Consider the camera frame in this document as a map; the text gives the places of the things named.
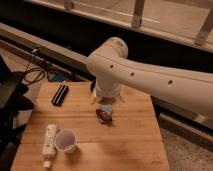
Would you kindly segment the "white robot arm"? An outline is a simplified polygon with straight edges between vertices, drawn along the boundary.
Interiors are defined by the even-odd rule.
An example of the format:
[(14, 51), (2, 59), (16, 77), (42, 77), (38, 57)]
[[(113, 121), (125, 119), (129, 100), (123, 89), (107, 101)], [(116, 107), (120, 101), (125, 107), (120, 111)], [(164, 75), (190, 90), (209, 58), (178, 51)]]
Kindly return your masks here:
[(88, 56), (86, 67), (96, 77), (99, 98), (119, 96), (124, 84), (213, 118), (213, 74), (134, 62), (127, 56), (128, 46), (118, 37), (109, 38)]

